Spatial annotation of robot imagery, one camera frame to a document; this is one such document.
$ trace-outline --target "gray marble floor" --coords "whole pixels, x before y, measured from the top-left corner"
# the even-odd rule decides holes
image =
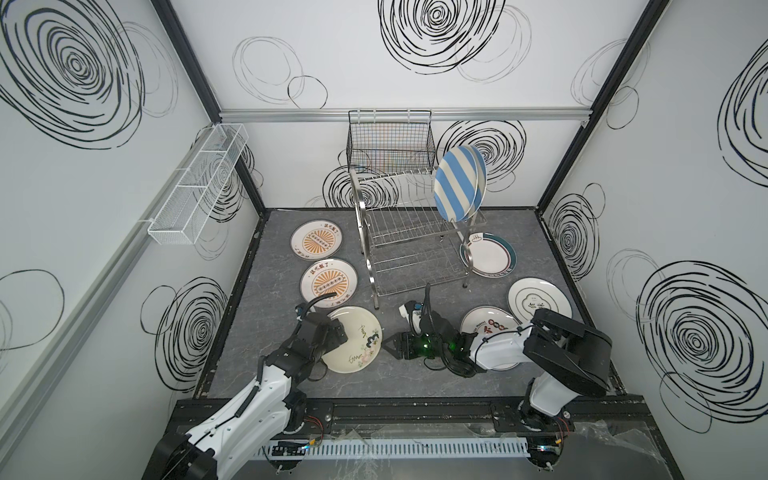
[[[504,237],[515,248],[517,266],[512,273],[498,279],[473,275],[468,289],[463,289],[460,281],[434,286],[432,309],[458,327],[463,316],[477,306],[492,305],[506,310],[509,287],[516,280],[534,276],[558,286],[574,307],[574,319],[581,321],[534,213],[530,210],[483,211],[488,223],[481,230]],[[293,308],[303,301],[299,281],[311,264],[293,254],[290,236],[299,225],[321,218],[341,227],[343,245],[334,256],[350,262],[361,276],[358,290],[347,305],[374,312],[384,338],[408,329],[398,314],[398,306],[407,300],[421,301],[423,290],[382,297],[380,310],[373,309],[371,290],[362,278],[366,270],[354,212],[274,211],[266,223],[209,397],[226,398],[239,392],[256,375],[259,356],[274,350],[290,335],[296,325]],[[313,376],[322,374],[322,369],[317,366]],[[421,360],[396,360],[381,350],[376,359],[359,372],[347,375],[328,372],[321,381],[304,382],[300,388],[310,398],[522,396],[528,381],[540,373],[541,369],[535,364],[524,363],[506,372],[488,372],[464,379],[448,371],[431,372]]]

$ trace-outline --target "plate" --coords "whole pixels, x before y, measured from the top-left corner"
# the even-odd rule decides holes
[[[462,333],[477,332],[480,337],[488,337],[499,332],[517,328],[521,324],[520,320],[500,308],[495,306],[479,306],[464,315],[461,331]],[[509,370],[517,365],[517,363],[500,365],[494,371]]]
[[[338,258],[312,264],[301,277],[301,295],[309,302],[324,293],[337,295],[315,303],[318,308],[333,308],[349,300],[357,289],[357,272],[352,265]]]
[[[341,240],[341,229],[334,222],[312,220],[293,232],[290,248],[304,260],[320,260],[333,255]]]
[[[347,338],[339,348],[323,355],[328,370],[354,373],[366,368],[382,348],[382,327],[376,316],[361,306],[343,306],[328,317],[339,319]]]
[[[509,275],[518,261],[515,249],[507,240],[491,233],[473,233],[469,236],[469,252],[472,254],[472,271],[486,278]],[[462,244],[462,262],[468,264],[467,252]]]
[[[476,154],[482,157],[476,147],[453,147],[445,152],[435,172],[435,205],[440,216],[449,222],[466,217],[477,196]]]
[[[467,212],[466,216],[462,218],[462,220],[468,220],[472,218],[472,216],[476,214],[478,210],[480,210],[482,199],[485,198],[485,186],[488,183],[488,171],[485,169],[485,158],[482,156],[482,153],[478,148],[472,148],[475,149],[475,164],[478,166],[478,189],[475,193],[475,201],[472,202],[472,206],[469,208],[469,212]]]
[[[512,284],[507,295],[509,309],[519,319],[530,320],[537,309],[549,308],[571,318],[571,304],[559,288],[540,278],[523,278]]]

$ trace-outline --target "white wall with black circle pattern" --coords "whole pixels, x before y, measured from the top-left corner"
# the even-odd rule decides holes
[[[297,11],[295,2],[233,0],[221,8],[193,0],[174,7],[222,108],[296,110],[589,107],[645,4],[329,0]],[[611,108],[617,127],[639,102],[642,65],[636,70]],[[484,153],[489,207],[534,206],[578,127],[433,124],[439,157],[458,144]],[[268,207],[350,206],[339,155],[344,124],[254,124],[249,131]]]
[[[766,21],[671,2],[545,214],[685,478],[765,476]]]
[[[5,415],[208,119],[148,0],[0,11]],[[251,152],[241,160],[258,182]],[[235,175],[213,211],[195,246],[147,248],[0,478],[103,478],[118,457],[146,462],[202,368],[256,226]],[[61,441],[76,431],[89,433]],[[120,452],[103,442],[115,432]],[[129,470],[115,478],[140,476]]]
[[[0,7],[1,411],[207,118],[150,2]]]

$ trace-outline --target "white wall shelf basket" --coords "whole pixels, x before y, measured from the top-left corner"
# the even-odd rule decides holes
[[[197,242],[248,140],[243,124],[217,124],[206,135],[200,150],[147,229],[160,245]]]

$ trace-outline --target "white plate with orange sunburst design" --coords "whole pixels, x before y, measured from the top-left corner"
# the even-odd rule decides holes
[[[341,229],[334,222],[312,220],[293,232],[290,248],[304,260],[320,260],[333,255],[341,240]]]
[[[309,302],[324,293],[336,292],[336,296],[320,300],[318,308],[333,308],[346,302],[357,289],[357,272],[352,265],[338,258],[315,262],[301,277],[301,295]]]

